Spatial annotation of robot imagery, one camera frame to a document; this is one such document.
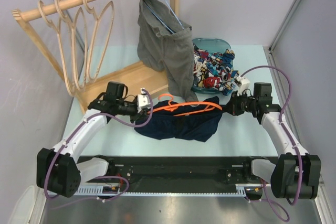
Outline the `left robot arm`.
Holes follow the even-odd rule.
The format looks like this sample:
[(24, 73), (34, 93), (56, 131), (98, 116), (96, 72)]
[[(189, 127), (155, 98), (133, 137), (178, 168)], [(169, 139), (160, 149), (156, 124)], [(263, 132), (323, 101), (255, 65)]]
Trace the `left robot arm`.
[(110, 120), (133, 128), (146, 126), (153, 115), (153, 100), (149, 91), (141, 88), (140, 94), (127, 101), (128, 87), (109, 82), (89, 105), (68, 136), (50, 149), (42, 148), (37, 154), (36, 184), (43, 189), (47, 199), (58, 196), (72, 197), (82, 183), (93, 179), (110, 182), (120, 180), (112, 159), (98, 155), (85, 162), (78, 162), (84, 149)]

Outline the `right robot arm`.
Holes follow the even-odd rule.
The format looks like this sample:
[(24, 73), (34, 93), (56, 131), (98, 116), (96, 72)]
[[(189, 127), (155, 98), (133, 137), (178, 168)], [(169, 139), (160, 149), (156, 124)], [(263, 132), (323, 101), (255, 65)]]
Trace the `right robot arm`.
[(254, 92), (247, 94), (249, 81), (236, 81), (238, 90), (232, 92), (225, 112), (239, 116), (251, 113), (268, 133), (277, 151), (278, 160), (274, 164), (265, 158), (257, 158), (242, 169), (243, 179), (254, 183), (261, 178), (270, 183), (276, 198), (315, 199), (321, 172), (321, 159), (311, 155), (299, 143), (289, 128), (281, 107), (272, 102), (270, 83), (256, 82)]

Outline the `navy blue shorts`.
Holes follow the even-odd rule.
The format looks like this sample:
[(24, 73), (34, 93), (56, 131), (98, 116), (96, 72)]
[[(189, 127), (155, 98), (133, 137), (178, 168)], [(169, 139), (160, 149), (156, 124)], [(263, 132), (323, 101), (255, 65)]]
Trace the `navy blue shorts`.
[[(219, 97), (210, 97), (204, 101), (219, 104)], [(166, 100), (158, 102), (153, 108), (163, 105), (167, 105)], [(216, 133), (222, 114), (223, 112), (217, 110), (189, 116), (173, 116), (171, 112), (154, 112), (149, 123), (136, 127), (135, 131), (157, 140), (178, 138), (206, 142)]]

